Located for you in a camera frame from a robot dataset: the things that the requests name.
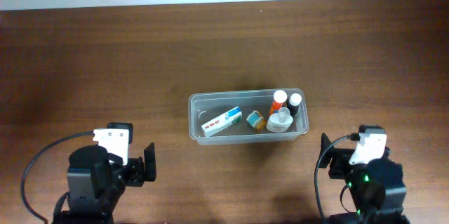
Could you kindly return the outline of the white spray bottle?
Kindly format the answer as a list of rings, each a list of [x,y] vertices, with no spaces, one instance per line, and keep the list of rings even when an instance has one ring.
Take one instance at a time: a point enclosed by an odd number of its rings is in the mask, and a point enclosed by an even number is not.
[[[282,107],[269,117],[266,127],[271,132],[283,133],[292,123],[293,117],[290,115],[290,110],[287,107]]]

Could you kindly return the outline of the dark bottle white cap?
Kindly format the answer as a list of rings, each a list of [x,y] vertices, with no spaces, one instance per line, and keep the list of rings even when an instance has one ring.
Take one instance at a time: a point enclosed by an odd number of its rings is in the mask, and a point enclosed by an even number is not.
[[[299,106],[302,102],[302,96],[299,93],[293,93],[287,102],[287,108],[290,111],[290,115],[292,117],[295,117],[295,115],[298,113]]]

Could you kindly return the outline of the orange bottle white cap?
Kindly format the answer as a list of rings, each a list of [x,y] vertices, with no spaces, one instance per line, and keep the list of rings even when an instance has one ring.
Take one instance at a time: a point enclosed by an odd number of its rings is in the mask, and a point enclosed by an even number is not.
[[[269,115],[277,113],[287,101],[288,94],[284,90],[277,90],[273,94],[273,102],[270,107]]]

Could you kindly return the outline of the gold lid balm jar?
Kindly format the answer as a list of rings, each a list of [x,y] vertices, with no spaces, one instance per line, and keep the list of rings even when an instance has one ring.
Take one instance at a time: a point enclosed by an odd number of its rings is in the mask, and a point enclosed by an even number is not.
[[[266,126],[266,123],[267,123],[266,119],[257,110],[253,110],[247,116],[246,121],[256,131],[261,131]]]

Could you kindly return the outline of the clear plastic container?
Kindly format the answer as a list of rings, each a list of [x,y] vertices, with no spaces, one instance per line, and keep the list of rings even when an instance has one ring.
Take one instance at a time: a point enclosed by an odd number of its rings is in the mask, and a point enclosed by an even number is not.
[[[298,95],[297,113],[286,123],[288,128],[267,129],[275,90],[197,93],[189,97],[189,135],[199,145],[229,145],[294,140],[309,130],[304,93],[285,88],[287,97]]]

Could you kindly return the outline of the white Panadol medicine box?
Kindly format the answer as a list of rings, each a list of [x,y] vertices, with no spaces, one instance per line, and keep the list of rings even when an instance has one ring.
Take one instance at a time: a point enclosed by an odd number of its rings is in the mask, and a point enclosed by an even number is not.
[[[205,137],[211,137],[216,133],[219,133],[233,124],[240,122],[242,119],[242,111],[239,106],[236,106],[217,117],[211,119],[210,121],[204,123],[201,126],[201,130]]]

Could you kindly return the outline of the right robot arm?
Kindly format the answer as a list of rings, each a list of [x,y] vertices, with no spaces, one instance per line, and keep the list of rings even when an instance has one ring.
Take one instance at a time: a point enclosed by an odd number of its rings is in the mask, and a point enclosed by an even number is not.
[[[331,141],[321,134],[321,149],[314,170],[314,189],[322,223],[409,223],[403,215],[406,186],[403,166],[390,160],[387,133],[381,126],[362,124],[358,132]],[[343,180],[340,192],[349,191],[354,211],[325,216],[319,196],[319,169],[331,179]]]

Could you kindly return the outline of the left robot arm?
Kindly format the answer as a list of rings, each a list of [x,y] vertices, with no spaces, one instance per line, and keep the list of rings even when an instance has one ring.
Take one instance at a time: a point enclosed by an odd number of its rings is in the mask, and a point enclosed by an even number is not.
[[[91,135],[94,145],[69,156],[69,190],[55,205],[54,223],[113,223],[113,211],[126,188],[156,180],[153,142],[141,157],[128,156],[133,141],[131,123],[110,122]]]

